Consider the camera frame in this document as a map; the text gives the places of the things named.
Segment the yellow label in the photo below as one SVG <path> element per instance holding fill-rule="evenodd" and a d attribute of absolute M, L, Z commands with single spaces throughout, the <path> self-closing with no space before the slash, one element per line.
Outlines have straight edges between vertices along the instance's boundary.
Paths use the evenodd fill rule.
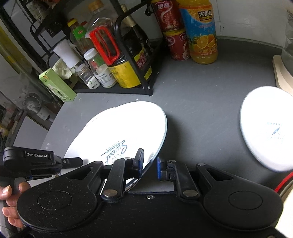
<path fill-rule="evenodd" d="M 143 52 L 143 49 L 134 57 L 134 60 L 136 61 L 139 68 L 142 68 L 146 63 L 146 60 L 144 58 L 146 57 Z M 136 73 L 134 72 L 133 68 L 131 67 L 129 61 L 123 64 L 109 67 L 109 70 L 112 72 L 115 79 L 122 88 L 133 88 L 137 85 L 140 85 L 140 81 Z M 144 78 L 147 80 L 150 77 L 151 73 L 152 69 L 150 67 L 147 73 L 145 74 Z"/>

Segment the green box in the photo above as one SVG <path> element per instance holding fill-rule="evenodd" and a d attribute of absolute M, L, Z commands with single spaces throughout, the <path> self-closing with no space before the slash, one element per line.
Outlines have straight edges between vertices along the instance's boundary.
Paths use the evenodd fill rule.
<path fill-rule="evenodd" d="M 39 79 L 63 102 L 73 101 L 77 95 L 51 68 L 41 73 Z"/>

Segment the human hand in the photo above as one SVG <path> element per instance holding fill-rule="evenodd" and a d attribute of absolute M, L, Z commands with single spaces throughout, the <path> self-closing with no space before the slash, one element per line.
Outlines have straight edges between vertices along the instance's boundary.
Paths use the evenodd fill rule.
<path fill-rule="evenodd" d="M 19 196 L 26 190 L 30 188 L 28 182 L 22 182 L 19 184 L 18 189 L 20 193 L 12 195 L 12 188 L 10 185 L 7 187 L 0 187 L 0 200 L 6 200 L 6 203 L 9 207 L 2 208 L 4 216 L 8 218 L 8 222 L 18 228 L 24 228 L 19 215 L 16 210 L 16 204 Z"/>

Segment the red can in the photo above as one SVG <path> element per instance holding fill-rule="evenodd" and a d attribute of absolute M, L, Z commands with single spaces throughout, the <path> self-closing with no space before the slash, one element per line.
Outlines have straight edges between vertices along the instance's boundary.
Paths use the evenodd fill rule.
<path fill-rule="evenodd" d="M 152 0 L 151 4 L 163 32 L 184 28 L 178 3 L 175 0 Z"/>
<path fill-rule="evenodd" d="M 182 61 L 190 58 L 185 29 L 167 31 L 164 35 L 173 59 Z"/>

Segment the white label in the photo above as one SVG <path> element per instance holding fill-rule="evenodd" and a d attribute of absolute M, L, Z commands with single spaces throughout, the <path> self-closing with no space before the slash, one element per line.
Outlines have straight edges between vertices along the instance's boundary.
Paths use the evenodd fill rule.
<path fill-rule="evenodd" d="M 116 83 L 113 74 L 110 72 L 106 64 L 102 65 L 96 70 L 94 74 L 104 88 L 109 88 Z"/>
<path fill-rule="evenodd" d="M 87 83 L 88 88 L 90 89 L 96 89 L 100 86 L 99 81 L 93 76 Z"/>

